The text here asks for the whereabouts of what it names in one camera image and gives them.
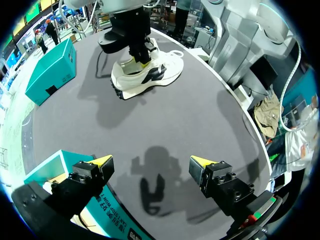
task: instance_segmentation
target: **white sneaker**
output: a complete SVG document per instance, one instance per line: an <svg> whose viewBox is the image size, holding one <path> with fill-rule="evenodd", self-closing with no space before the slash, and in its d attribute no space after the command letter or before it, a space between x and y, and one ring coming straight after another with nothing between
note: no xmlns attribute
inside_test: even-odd
<svg viewBox="0 0 320 240"><path fill-rule="evenodd" d="M154 38L150 39L156 50L150 53L151 61L146 67L134 59L115 62L111 72L111 84L119 98L127 100L153 86L173 83L184 68L181 51L163 52Z"/></svg>

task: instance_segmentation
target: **round table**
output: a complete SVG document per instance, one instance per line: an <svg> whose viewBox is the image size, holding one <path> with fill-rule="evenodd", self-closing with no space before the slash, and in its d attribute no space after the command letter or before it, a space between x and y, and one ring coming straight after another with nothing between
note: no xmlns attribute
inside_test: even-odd
<svg viewBox="0 0 320 240"><path fill-rule="evenodd" d="M112 154L109 185L138 223L156 239L218 239L233 222L206 199L189 174L191 155L226 161L261 194L270 179L266 149L222 79L171 38L152 30L162 51L184 53L180 77L128 100L110 84L115 61L128 49L105 54L100 32L77 42L76 77L33 115L33 144L40 163L62 149Z"/></svg>

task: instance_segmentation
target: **person in background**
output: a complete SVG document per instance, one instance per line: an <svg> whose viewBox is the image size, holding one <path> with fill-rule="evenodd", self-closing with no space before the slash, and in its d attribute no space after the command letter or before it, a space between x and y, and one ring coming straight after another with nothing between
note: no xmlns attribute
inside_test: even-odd
<svg viewBox="0 0 320 240"><path fill-rule="evenodd" d="M311 104L306 106L300 116L301 123L314 114L310 122L298 131L286 132L278 136L267 146L271 161L271 178L277 178L285 172L305 169L313 158L319 139L319 101L312 97Z"/></svg>
<svg viewBox="0 0 320 240"><path fill-rule="evenodd" d="M34 34L35 34L36 44L41 47L43 54L46 54L48 48L45 45L45 41L44 41L42 32L39 29L37 29L37 30L35 30Z"/></svg>
<svg viewBox="0 0 320 240"><path fill-rule="evenodd" d="M46 26L45 33L48 34L53 39L54 44L57 46L59 42L58 42L58 35L56 32L55 26L52 24L50 19L47 19L45 23L48 24Z"/></svg>
<svg viewBox="0 0 320 240"><path fill-rule="evenodd" d="M184 34L186 24L187 24L188 14L191 6L191 1L192 0L178 0L176 4L175 28L173 31L174 36L179 36Z"/></svg>

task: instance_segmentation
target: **teal box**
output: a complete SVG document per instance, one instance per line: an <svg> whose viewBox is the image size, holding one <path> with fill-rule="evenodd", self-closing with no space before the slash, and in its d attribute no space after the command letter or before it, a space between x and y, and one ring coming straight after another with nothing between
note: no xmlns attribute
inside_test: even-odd
<svg viewBox="0 0 320 240"><path fill-rule="evenodd" d="M25 95L40 106L76 76L76 50L70 38L55 46L36 64Z"/></svg>

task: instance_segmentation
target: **white cable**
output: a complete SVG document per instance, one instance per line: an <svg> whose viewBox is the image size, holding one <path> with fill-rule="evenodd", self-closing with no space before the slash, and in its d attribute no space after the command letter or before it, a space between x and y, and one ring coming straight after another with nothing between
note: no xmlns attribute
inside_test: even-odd
<svg viewBox="0 0 320 240"><path fill-rule="evenodd" d="M295 39L295 40L296 40L296 43L298 44L298 49L299 49L298 59L296 60L295 66L294 66L294 68L292 69L292 72L290 73L290 75L289 75L289 77L288 77L288 79L287 79L287 81L286 81L286 83L285 83L285 85L284 85L284 88L283 88L283 90L282 90L282 94L281 94L281 97L280 97L280 109L279 109L280 123L281 123L281 125L283 126L283 128L284 128L286 131L288 131L288 132L295 132L295 131L299 131L299 130L303 129L303 128L310 122L310 120L316 115L316 113L317 113L317 111L313 111L313 113L311 113L311 114L307 117L307 119L306 119L299 127L294 128L294 129L288 128L288 127L284 124L284 122L283 122L283 120L282 120L282 103L283 103L283 100L284 100L284 96L285 96L286 90L287 90L287 88L288 88L288 85L289 85L292 77L294 76L296 70L297 70L298 67L299 67L299 63L300 63L300 60L301 60L301 47L300 47L300 44L299 44L298 40L297 40L297 39Z"/></svg>
<svg viewBox="0 0 320 240"><path fill-rule="evenodd" d="M83 31L80 31L78 28L76 28L76 27L66 18L65 14L64 14L64 12L63 12L63 10L62 10L62 2L63 2L63 0L60 0L60 1L59 1L59 13L60 13L62 19L63 19L67 24L69 24L69 25L73 28L73 30L75 30L78 34L85 34L86 31L89 29L89 25L90 25L91 22L92 22L92 19L93 19L93 16L94 16L94 12L95 12L95 10L96 10L96 6L97 6L97 3L98 3L98 0L96 0L95 3L94 3L94 7L93 7L93 10L92 10L92 13L91 13L90 20L89 20L88 25L86 26L85 30L83 30Z"/></svg>
<svg viewBox="0 0 320 240"><path fill-rule="evenodd" d="M148 5L143 5L143 6L147 9L152 9L152 8L156 7L159 3L160 3L160 0L156 1L156 3L152 6L148 6Z"/></svg>

